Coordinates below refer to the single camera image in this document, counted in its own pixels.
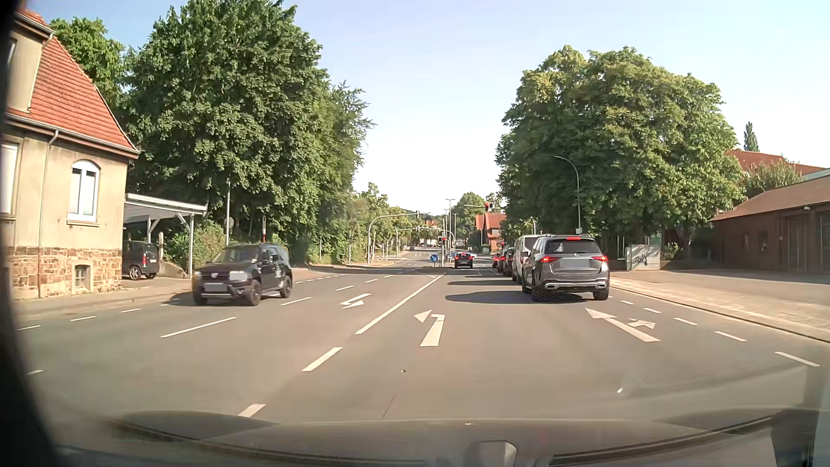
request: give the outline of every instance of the asphalt road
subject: asphalt road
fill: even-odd
[[[828,344],[613,288],[605,302],[531,302],[488,258],[430,268],[406,254],[258,307],[183,295],[44,320],[18,333],[29,378],[59,437],[138,410],[654,420],[792,406],[825,387]]]

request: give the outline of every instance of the license plate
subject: license plate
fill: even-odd
[[[223,283],[206,283],[205,292],[227,292],[227,285]]]

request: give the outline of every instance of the roof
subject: roof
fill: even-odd
[[[21,15],[46,26],[37,13]],[[72,59],[57,37],[46,42],[37,69],[29,111],[7,108],[7,113],[68,130],[138,154],[121,130],[98,88]]]
[[[751,152],[747,150],[732,149],[726,150],[727,155],[735,157],[740,163],[740,168],[743,170],[752,170],[761,164],[776,164],[778,162],[787,162],[782,155],[765,154],[763,152]],[[823,170],[823,167],[815,167],[813,165],[795,164],[788,162],[799,175],[811,174]]]
[[[764,191],[738,204],[731,211],[716,215],[712,221],[820,203],[830,203],[830,177],[821,177]]]

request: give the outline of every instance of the curb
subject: curb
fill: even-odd
[[[743,321],[743,322],[749,322],[749,323],[752,323],[752,324],[757,324],[758,326],[763,326],[763,327],[768,327],[770,329],[775,329],[776,331],[787,332],[788,334],[794,334],[796,336],[806,337],[807,339],[812,339],[814,341],[819,341],[819,342],[824,342],[826,344],[830,344],[830,337],[818,337],[818,336],[814,336],[813,334],[810,334],[809,332],[795,331],[792,328],[781,327],[781,326],[778,326],[778,325],[775,325],[775,324],[770,324],[768,322],[762,322],[762,321],[759,321],[759,320],[750,319],[748,317],[740,317],[740,316],[736,316],[736,315],[731,314],[731,313],[720,312],[720,311],[717,311],[717,310],[713,310],[711,308],[704,308],[704,307],[701,307],[699,305],[690,305],[688,303],[680,302],[680,301],[677,301],[677,300],[672,300],[670,298],[659,297],[655,293],[649,294],[649,293],[634,291],[630,288],[620,287],[619,285],[612,285],[611,288],[618,288],[620,290],[624,290],[624,291],[629,292],[629,293],[636,293],[637,295],[642,295],[644,297],[655,298],[657,300],[662,300],[663,302],[669,302],[669,303],[674,303],[676,305],[682,305],[684,307],[695,308],[696,310],[701,310],[702,312],[710,312],[710,313],[714,313],[716,315],[721,315],[723,317],[734,318],[734,319],[737,319],[737,320],[740,320],[740,321]],[[809,326],[804,325],[804,324],[799,324],[799,323],[794,323],[794,324],[798,327],[807,327],[807,328],[810,328],[810,329],[817,329],[817,328],[809,327]]]

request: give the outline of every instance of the tree foliage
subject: tree foliage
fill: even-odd
[[[705,223],[741,195],[721,103],[716,85],[633,48],[586,58],[563,47],[524,73],[503,120],[496,162],[508,217],[573,232],[579,202],[588,232],[629,238]],[[573,168],[553,155],[576,167],[578,193]]]

